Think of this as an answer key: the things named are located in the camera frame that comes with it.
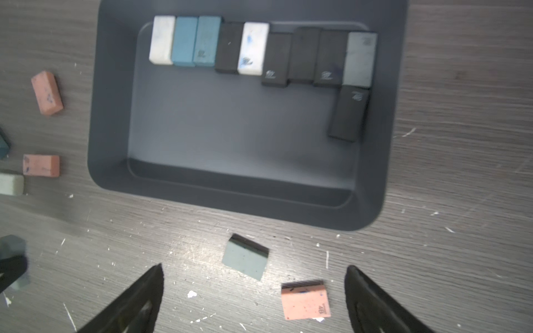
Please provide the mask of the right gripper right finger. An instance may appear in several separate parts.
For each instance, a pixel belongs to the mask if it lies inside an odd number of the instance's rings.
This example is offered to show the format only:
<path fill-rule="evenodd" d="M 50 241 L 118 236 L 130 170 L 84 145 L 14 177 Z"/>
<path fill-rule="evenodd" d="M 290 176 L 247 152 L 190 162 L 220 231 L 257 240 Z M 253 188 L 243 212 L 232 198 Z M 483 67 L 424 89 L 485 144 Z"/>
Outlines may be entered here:
<path fill-rule="evenodd" d="M 344 289 L 354 332 L 433 332 L 356 266 L 347 268 Z"/>

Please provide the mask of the grey eraser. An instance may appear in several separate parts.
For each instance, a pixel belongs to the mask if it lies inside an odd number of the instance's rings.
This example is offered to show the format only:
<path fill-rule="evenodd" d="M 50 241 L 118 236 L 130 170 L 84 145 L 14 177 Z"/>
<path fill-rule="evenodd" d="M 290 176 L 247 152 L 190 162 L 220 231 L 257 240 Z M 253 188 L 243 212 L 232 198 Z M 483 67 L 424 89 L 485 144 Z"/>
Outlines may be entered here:
<path fill-rule="evenodd" d="M 267 267 L 269 249 L 239 234 L 228 240 L 222 263 L 257 281 Z"/>
<path fill-rule="evenodd" d="M 30 283 L 26 241 L 10 234 L 1 238 L 1 292 L 21 290 Z"/>

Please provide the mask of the blue eraser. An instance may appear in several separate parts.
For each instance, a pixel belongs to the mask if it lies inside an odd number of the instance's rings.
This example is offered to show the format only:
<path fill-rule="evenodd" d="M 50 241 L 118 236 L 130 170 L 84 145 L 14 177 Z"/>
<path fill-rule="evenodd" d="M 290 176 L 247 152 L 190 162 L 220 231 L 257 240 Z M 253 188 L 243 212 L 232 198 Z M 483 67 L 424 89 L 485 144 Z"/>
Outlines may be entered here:
<path fill-rule="evenodd" d="M 174 29 L 171 61 L 175 66 L 194 67 L 197 17 L 177 17 Z"/>
<path fill-rule="evenodd" d="M 372 86 L 378 34 L 354 31 L 348 34 L 342 85 L 369 89 Z"/>

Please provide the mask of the pink eraser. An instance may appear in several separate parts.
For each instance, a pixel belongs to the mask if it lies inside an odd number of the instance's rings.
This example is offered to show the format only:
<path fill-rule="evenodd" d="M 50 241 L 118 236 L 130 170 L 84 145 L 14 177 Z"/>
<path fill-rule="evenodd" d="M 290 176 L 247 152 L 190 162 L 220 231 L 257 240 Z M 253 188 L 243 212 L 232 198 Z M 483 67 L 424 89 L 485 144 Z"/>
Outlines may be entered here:
<path fill-rule="evenodd" d="M 281 287 L 284 318 L 288 321 L 325 319 L 332 316 L 323 280 L 285 283 Z"/>
<path fill-rule="evenodd" d="M 61 173 L 60 163 L 58 155 L 24 154 L 22 172 L 25 176 L 57 178 Z"/>
<path fill-rule="evenodd" d="M 64 108 L 56 78 L 51 72 L 43 71 L 36 74 L 31 83 L 42 115 L 55 115 Z"/>

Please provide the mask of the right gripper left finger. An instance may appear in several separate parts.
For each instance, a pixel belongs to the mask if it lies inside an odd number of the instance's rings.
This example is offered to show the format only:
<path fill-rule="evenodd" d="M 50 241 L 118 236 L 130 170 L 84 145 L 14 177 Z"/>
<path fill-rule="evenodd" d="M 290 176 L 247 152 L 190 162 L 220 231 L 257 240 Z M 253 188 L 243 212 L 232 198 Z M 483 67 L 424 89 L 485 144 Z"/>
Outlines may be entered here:
<path fill-rule="evenodd" d="M 152 266 L 102 312 L 85 324 L 83 332 L 153 332 L 164 292 L 161 264 Z"/>

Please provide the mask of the dark grey storage box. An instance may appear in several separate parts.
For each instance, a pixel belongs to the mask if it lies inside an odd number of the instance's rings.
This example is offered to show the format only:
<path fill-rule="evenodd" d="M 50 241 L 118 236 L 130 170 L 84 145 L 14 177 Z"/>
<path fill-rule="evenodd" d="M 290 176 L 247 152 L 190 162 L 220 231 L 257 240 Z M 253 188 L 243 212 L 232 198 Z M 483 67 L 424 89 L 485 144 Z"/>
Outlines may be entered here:
<path fill-rule="evenodd" d="M 354 231 L 381 213 L 408 1 L 102 1 L 87 167 L 106 189 Z M 329 135 L 337 91 L 149 61 L 157 15 L 378 35 L 359 140 Z"/>

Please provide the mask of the teal eraser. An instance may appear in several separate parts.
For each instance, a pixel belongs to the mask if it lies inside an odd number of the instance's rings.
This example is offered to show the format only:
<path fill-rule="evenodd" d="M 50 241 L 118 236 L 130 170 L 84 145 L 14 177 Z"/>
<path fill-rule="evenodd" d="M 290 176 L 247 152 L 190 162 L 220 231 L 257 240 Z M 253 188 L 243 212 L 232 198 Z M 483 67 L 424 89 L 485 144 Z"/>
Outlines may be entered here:
<path fill-rule="evenodd" d="M 193 63 L 196 66 L 215 66 L 221 24 L 222 18 L 220 16 L 200 16 L 198 18 L 193 58 Z"/>

